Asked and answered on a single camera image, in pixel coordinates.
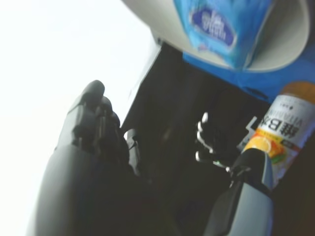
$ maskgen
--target bottle label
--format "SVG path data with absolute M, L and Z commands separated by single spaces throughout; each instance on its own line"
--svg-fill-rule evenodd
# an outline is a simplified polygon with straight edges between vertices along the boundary
M 232 27 L 229 26 L 223 16 L 216 11 L 203 7 L 191 14 L 191 24 L 195 28 L 211 38 L 223 42 L 231 47 L 234 42 L 235 35 Z
M 314 104 L 297 97 L 279 95 L 244 150 L 257 148 L 269 154 L 276 187 L 314 127 Z

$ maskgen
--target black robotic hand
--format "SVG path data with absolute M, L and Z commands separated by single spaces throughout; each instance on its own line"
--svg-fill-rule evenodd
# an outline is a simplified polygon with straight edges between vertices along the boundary
M 28 236 L 176 236 L 147 184 L 100 81 L 67 113 L 42 180 Z

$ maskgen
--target white background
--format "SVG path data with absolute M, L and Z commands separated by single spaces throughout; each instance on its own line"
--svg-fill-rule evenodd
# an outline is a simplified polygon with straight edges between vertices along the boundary
M 123 120 L 157 53 L 149 28 L 119 0 L 0 0 L 0 235 L 25 234 L 82 89 L 102 81 Z

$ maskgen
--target bottle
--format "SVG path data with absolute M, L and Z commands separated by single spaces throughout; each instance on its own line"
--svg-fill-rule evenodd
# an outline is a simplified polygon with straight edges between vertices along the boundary
M 276 97 L 244 151 L 269 154 L 275 188 L 314 130 L 315 84 L 294 82 Z

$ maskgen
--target tissue packet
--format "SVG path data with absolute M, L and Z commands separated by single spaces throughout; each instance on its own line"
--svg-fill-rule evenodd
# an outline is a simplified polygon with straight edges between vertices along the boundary
M 250 65 L 274 0 L 174 0 L 192 46 L 234 69 Z

